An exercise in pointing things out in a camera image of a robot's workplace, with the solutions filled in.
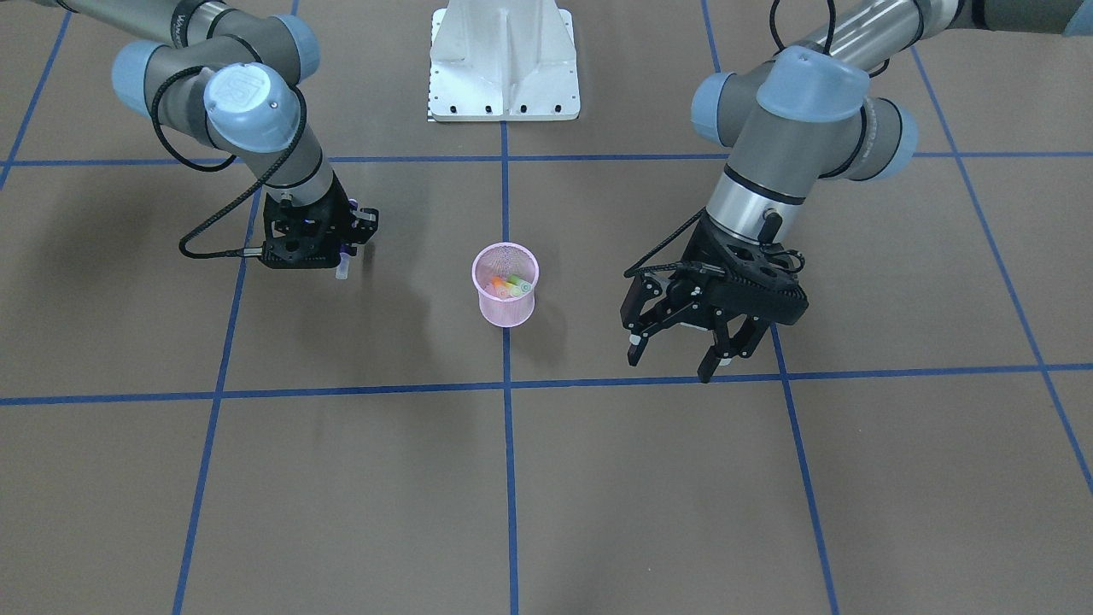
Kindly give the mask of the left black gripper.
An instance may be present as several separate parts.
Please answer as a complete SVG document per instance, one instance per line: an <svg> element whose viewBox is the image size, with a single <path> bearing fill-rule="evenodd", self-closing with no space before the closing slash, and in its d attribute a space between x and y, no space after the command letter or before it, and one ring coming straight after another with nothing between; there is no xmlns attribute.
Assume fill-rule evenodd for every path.
<svg viewBox="0 0 1093 615"><path fill-rule="evenodd" d="M637 366L649 340L673 326L713 332L700 360L708 383L719 366L750 358L778 320L777 214L766 214L755 243L722 230L709 214L687 221L693 234L678 261L660 267L667 277L636 275L621 306L628 331L630 366Z"/></svg>

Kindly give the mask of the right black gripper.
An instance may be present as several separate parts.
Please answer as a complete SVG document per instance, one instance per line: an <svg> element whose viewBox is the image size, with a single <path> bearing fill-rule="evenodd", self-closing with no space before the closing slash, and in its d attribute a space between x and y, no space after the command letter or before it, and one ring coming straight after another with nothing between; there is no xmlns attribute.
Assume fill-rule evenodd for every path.
<svg viewBox="0 0 1093 615"><path fill-rule="evenodd" d="M329 189L308 205L292 199L266 196L263 202L265 253L339 253L371 243L379 227L375 208L351 206L336 175Z"/></svg>

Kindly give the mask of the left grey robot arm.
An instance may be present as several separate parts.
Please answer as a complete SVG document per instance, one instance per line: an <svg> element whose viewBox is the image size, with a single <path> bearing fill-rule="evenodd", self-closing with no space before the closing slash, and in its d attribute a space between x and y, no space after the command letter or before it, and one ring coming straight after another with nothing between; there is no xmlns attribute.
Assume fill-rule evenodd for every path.
<svg viewBox="0 0 1093 615"><path fill-rule="evenodd" d="M919 133L896 102L871 97L894 55L948 29L1090 35L1089 1L863 1L749 73L714 73L694 94L695 132L729 153L678 261L626 269L620 320L628 364L672 326L709 331L700 382L749 358L772 326L794 326L809 300L804 257L784 240L819 180L890 178Z"/></svg>

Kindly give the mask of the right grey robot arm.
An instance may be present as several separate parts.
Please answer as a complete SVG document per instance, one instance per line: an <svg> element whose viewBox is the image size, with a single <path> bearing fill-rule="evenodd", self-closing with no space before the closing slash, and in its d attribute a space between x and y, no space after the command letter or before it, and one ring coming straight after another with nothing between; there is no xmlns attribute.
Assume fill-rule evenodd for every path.
<svg viewBox="0 0 1093 615"><path fill-rule="evenodd" d="M360 206L324 155L301 83L321 62L295 15L257 17L223 1L62 1L67 12L134 36L114 58L111 85L161 147L191 170L242 162L254 184L180 238L192 260L254 258L278 269L338 267L371 243L376 209ZM196 252L190 245L262 192L257 248Z"/></svg>

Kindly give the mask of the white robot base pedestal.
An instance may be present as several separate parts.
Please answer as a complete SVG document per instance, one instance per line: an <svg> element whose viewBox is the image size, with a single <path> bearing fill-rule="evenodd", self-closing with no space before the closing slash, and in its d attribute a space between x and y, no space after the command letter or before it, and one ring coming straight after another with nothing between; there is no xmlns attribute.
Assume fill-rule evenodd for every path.
<svg viewBox="0 0 1093 615"><path fill-rule="evenodd" d="M576 120L573 15L554 1L449 1L430 19L427 118Z"/></svg>

